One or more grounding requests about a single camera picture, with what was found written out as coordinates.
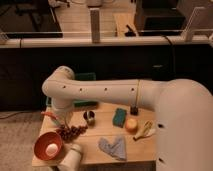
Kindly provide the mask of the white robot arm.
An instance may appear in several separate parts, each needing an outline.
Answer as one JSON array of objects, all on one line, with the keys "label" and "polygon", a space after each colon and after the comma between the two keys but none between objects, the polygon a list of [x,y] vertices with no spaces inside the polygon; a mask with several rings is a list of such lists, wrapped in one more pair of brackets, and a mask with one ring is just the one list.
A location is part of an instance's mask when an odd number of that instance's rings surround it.
[{"label": "white robot arm", "polygon": [[156,114],[156,171],[213,171],[213,94],[190,79],[78,81],[58,67],[42,85],[52,109],[74,100],[145,108]]}]

